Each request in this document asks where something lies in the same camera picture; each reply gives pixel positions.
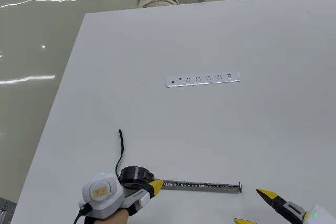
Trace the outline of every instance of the white plastic casing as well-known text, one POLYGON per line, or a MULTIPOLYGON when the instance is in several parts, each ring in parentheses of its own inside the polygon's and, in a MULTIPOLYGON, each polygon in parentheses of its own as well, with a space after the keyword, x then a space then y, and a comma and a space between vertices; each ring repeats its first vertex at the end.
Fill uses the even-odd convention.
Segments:
POLYGON ((97 174, 91 183, 83 187, 79 206, 90 203, 92 211, 87 216, 105 219, 119 209, 124 199, 122 186, 115 174, 97 174), (94 196, 97 189, 100 195, 94 196))
POLYGON ((316 204, 309 212, 304 224, 336 224, 336 219, 316 204))

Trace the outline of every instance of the person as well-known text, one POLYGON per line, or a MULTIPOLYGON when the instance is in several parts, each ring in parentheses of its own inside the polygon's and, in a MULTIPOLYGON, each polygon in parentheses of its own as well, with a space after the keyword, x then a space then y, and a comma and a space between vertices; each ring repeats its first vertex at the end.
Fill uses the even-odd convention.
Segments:
POLYGON ((120 209, 109 218, 100 220, 97 219, 94 224, 126 224, 129 218, 128 211, 126 209, 120 209))

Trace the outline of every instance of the floor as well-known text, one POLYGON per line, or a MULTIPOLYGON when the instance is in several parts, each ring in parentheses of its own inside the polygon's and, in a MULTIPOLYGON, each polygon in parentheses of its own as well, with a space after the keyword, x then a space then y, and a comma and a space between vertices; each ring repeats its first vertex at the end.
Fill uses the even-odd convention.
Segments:
POLYGON ((0 197, 19 199, 84 14, 136 6, 137 0, 0 0, 0 197))

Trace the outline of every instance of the power strip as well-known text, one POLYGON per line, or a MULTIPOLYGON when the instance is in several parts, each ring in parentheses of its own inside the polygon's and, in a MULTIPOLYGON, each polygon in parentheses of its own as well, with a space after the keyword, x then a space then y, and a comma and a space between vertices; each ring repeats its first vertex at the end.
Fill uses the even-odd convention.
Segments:
POLYGON ((170 76, 166 79, 166 86, 182 87, 191 85, 229 83, 240 81, 238 71, 220 72, 220 73, 202 73, 181 76, 170 76))

